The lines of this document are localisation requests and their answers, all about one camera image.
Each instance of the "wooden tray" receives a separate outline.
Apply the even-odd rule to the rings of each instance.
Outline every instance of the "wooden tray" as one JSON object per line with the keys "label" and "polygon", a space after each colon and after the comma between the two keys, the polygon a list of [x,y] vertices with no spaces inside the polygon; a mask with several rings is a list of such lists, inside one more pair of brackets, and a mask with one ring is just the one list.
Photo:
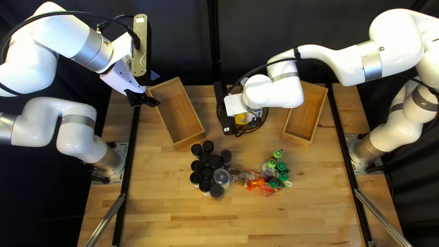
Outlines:
{"label": "wooden tray", "polygon": [[302,81],[303,104],[291,108],[281,138],[301,145],[313,142],[328,89]]}
{"label": "wooden tray", "polygon": [[180,78],[150,87],[148,92],[160,101],[156,109],[166,125],[175,150],[206,137]]}

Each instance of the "wooden table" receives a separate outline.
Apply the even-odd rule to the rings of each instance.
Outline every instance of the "wooden table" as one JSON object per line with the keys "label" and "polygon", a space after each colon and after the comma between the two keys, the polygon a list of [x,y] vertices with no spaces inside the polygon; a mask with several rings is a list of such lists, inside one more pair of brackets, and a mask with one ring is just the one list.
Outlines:
{"label": "wooden table", "polygon": [[[326,100],[313,143],[280,140],[288,110],[270,108],[264,126],[240,138],[224,136],[212,86],[185,86],[216,152],[229,149],[237,169],[258,170],[260,161],[284,149],[292,188],[265,198],[259,190],[231,185],[216,202],[189,182],[190,146],[175,151],[155,109],[142,106],[131,173],[122,246],[364,246],[342,153]],[[356,87],[334,85],[346,134],[369,131]],[[113,93],[103,138],[128,142],[132,109]],[[400,230],[383,175],[357,176],[360,189]],[[119,195],[119,185],[91,186],[78,246],[83,246]],[[378,246],[392,246],[368,214]],[[96,246],[111,246],[114,219]]]}

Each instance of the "black lid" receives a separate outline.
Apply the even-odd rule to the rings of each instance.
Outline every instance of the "black lid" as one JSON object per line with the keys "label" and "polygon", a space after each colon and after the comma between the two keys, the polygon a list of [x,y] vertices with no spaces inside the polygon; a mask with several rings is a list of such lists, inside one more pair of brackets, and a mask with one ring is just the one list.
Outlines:
{"label": "black lid", "polygon": [[200,155],[200,153],[201,152],[203,152],[203,147],[200,145],[200,144],[193,144],[192,145],[192,147],[191,147],[191,152],[194,154],[194,155]]}
{"label": "black lid", "polygon": [[194,171],[192,172],[192,174],[190,175],[189,179],[191,180],[191,183],[197,185],[201,182],[202,178],[201,178],[201,173]]}
{"label": "black lid", "polygon": [[221,158],[225,162],[231,161],[232,160],[232,152],[230,152],[230,150],[224,149],[223,151],[221,151]]}
{"label": "black lid", "polygon": [[205,141],[203,143],[203,148],[204,148],[205,152],[208,152],[208,153],[212,152],[213,151],[213,142],[209,141],[209,140]]}
{"label": "black lid", "polygon": [[202,168],[203,168],[203,163],[201,163],[201,161],[199,160],[192,161],[191,169],[193,171],[201,171]]}
{"label": "black lid", "polygon": [[212,169],[214,169],[214,170],[220,169],[221,167],[223,167],[223,163],[224,162],[223,162],[223,159],[221,158],[221,156],[216,155],[216,154],[210,156],[209,166]]}
{"label": "black lid", "polygon": [[208,192],[210,190],[211,186],[212,186],[212,184],[210,183],[210,181],[205,180],[205,179],[201,180],[200,185],[199,185],[200,190],[202,192]]}
{"label": "black lid", "polygon": [[213,184],[212,187],[210,187],[210,196],[213,198],[221,198],[223,194],[223,188],[218,184]]}
{"label": "black lid", "polygon": [[203,176],[204,179],[210,180],[213,178],[213,170],[211,168],[204,168],[201,170],[201,176]]}
{"label": "black lid", "polygon": [[209,158],[210,158],[210,153],[202,152],[202,153],[200,153],[198,158],[200,159],[201,162],[207,163],[209,161]]}

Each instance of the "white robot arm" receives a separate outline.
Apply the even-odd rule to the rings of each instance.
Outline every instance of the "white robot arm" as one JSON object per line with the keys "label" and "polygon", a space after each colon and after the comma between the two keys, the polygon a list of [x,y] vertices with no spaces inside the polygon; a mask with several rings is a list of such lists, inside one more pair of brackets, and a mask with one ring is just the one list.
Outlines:
{"label": "white robot arm", "polygon": [[[65,10],[46,2],[34,16],[54,11]],[[58,54],[99,73],[124,95],[146,90],[130,71],[132,43],[128,33],[111,42],[73,15],[60,15],[31,22],[13,34],[6,61],[0,65],[0,96],[28,94],[50,86]],[[57,149],[61,153],[91,164],[106,177],[123,169],[121,156],[94,135],[96,110],[82,103],[40,97],[28,101],[22,115],[0,113],[0,144],[45,146],[60,116]]]}
{"label": "white robot arm", "polygon": [[[380,14],[369,29],[370,40],[334,51],[318,45],[303,45],[271,58],[315,58],[324,61],[344,86],[400,73],[416,66],[420,79],[439,90],[439,19],[406,9]],[[242,94],[226,96],[227,114],[263,107],[293,108],[303,103],[303,91],[295,61],[267,67],[267,74],[254,75]],[[367,165],[404,144],[416,141],[423,123],[435,118],[438,100],[429,89],[407,82],[395,97],[386,124],[375,128],[358,145],[350,146],[351,158]]]}
{"label": "white robot arm", "polygon": [[96,110],[68,100],[38,97],[29,100],[19,116],[0,113],[0,144],[46,146],[60,116],[56,146],[61,153],[91,164],[106,177],[123,169],[121,156],[94,135]]}
{"label": "white robot arm", "polygon": [[[43,3],[34,13],[66,11]],[[126,95],[142,94],[146,87],[131,74],[131,37],[124,33],[114,42],[73,15],[45,17],[19,29],[11,38],[5,63],[0,65],[0,96],[16,96],[51,85],[61,54],[100,74],[100,78]]]}

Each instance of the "black backdrop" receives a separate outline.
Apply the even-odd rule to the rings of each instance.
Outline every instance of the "black backdrop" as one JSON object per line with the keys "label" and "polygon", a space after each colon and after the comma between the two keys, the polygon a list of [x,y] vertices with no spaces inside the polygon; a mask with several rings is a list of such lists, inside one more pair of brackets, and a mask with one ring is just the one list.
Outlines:
{"label": "black backdrop", "polygon": [[[180,76],[186,85],[212,83],[205,0],[54,2],[67,10],[110,17],[146,13],[152,26],[152,69],[164,78]],[[27,18],[42,3],[42,0],[3,0],[1,30]],[[368,40],[372,20],[392,8],[412,8],[439,17],[436,0],[221,0],[221,77],[231,82],[273,55],[302,44],[341,49],[364,42]],[[99,22],[81,19],[92,27]],[[111,40],[120,34],[122,30],[116,25],[104,33]],[[333,78],[324,65],[302,62],[298,67],[301,78],[309,82],[322,82],[327,75]],[[389,104],[403,83],[401,79],[388,77],[358,87],[371,128],[385,122]],[[28,99],[40,95],[77,100],[97,108],[99,132],[108,94],[109,88],[96,74],[61,59],[52,86],[25,97],[0,98],[0,111],[20,113]],[[433,129],[416,144],[397,150],[388,160],[397,164],[391,166],[387,175],[404,234],[417,247],[437,246],[438,242],[439,215],[435,210],[439,206],[435,204],[439,201],[436,179],[439,171],[435,166],[438,134]],[[31,151],[35,152],[31,160],[20,157],[20,153]],[[78,166],[77,160],[54,151],[53,143],[38,151],[2,146],[0,152],[6,167],[6,179],[1,182],[5,196],[1,209],[6,217],[0,225],[5,229],[1,234],[7,240],[6,245],[75,246],[90,183],[85,168]]]}

